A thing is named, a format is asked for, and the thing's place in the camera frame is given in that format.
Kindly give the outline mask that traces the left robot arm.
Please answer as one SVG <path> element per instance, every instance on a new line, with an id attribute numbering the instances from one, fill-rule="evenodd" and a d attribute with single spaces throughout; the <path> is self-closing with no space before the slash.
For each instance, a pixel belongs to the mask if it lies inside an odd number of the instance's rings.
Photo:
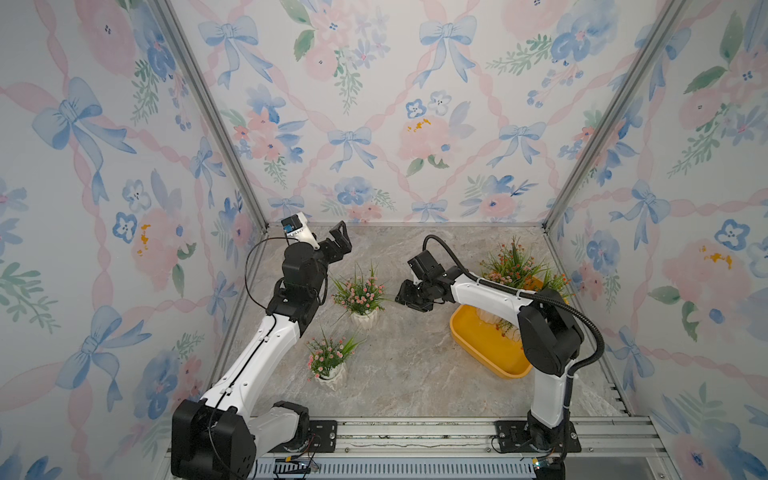
<path id="1" fill-rule="evenodd" d="M 252 414 L 282 358 L 311 324 L 327 293 L 329 267 L 349 254 L 345 222 L 319 240 L 301 214 L 281 222 L 288 245 L 257 333 L 201 398 L 184 400 L 171 422 L 171 473 L 181 479 L 247 479 L 266 453 L 301 453 L 313 438 L 306 407 L 281 401 Z"/>

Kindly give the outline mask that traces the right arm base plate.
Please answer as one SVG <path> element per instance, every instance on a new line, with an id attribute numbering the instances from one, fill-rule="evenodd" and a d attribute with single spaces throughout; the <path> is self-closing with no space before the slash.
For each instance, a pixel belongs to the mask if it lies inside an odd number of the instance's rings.
<path id="1" fill-rule="evenodd" d="M 563 441 L 567 443 L 568 453 L 580 453 L 582 446 L 575 426 L 568 423 L 565 429 L 563 424 L 549 428 L 534 419 L 528 420 L 497 420 L 493 423 L 495 430 L 494 447 L 499 453 L 525 453 L 525 454 L 549 454 L 560 453 L 563 450 Z"/>

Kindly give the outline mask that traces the potted plant pink flowers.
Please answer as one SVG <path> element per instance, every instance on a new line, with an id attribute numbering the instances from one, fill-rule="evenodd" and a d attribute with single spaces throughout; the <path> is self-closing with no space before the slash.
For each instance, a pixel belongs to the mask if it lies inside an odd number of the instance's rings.
<path id="1" fill-rule="evenodd" d="M 372 329 L 377 323 L 379 312 L 384 309 L 386 298 L 385 287 L 375 267 L 370 265 L 362 269 L 357 265 L 351 277 L 334 278 L 333 285 L 334 303 L 342 307 L 358 327 Z"/>

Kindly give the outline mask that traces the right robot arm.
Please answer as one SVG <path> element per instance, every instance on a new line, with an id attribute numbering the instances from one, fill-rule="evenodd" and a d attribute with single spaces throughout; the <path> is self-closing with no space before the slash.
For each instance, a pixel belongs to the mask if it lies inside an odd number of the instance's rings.
<path id="1" fill-rule="evenodd" d="M 396 302 L 429 312 L 439 302 L 477 307 L 510 322 L 520 331 L 522 351 L 534 373 L 533 403 L 527 436 L 534 449 L 554 449 L 568 436 L 566 403 L 584 334 L 560 295 L 552 290 L 521 292 L 482 279 L 464 269 L 444 268 L 424 250 L 408 261 L 414 275 L 405 280 Z"/>

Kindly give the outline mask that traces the potted plant pink front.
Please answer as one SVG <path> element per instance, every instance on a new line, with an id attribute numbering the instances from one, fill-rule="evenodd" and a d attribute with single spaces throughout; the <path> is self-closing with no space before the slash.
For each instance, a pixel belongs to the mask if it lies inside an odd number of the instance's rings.
<path id="1" fill-rule="evenodd" d="M 334 339 L 325 334 L 307 342 L 307 366 L 313 377 L 331 391 L 338 391 L 347 379 L 347 363 L 361 344 L 355 338 Z"/>

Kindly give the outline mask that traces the yellow storage box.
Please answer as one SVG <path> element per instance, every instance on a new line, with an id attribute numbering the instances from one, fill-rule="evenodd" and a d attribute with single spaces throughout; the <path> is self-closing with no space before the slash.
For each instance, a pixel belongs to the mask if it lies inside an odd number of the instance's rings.
<path id="1" fill-rule="evenodd" d="M 583 334 L 553 290 L 516 290 L 462 274 L 451 295 L 459 305 L 450 320 L 454 339 L 503 379 L 534 370 L 561 376 L 578 356 Z M 504 338 L 494 326 L 496 317 L 517 326 L 521 341 Z"/>

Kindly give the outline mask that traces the potted plant orange red flowers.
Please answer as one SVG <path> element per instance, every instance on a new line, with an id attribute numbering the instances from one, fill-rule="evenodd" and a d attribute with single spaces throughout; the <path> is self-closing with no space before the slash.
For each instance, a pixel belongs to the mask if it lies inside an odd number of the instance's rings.
<path id="1" fill-rule="evenodd" d="M 570 283 L 569 278 L 561 273 L 554 272 L 551 269 L 547 269 L 543 272 L 543 278 L 541 280 L 541 290 L 554 290 L 563 297 L 567 297 L 567 287 Z"/>

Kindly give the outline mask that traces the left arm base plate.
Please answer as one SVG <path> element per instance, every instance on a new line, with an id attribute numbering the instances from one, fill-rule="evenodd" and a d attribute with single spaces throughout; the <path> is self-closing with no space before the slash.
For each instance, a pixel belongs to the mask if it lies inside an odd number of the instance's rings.
<path id="1" fill-rule="evenodd" d="M 294 437 L 271 450 L 271 453 L 334 453 L 338 434 L 336 420 L 300 419 Z"/>

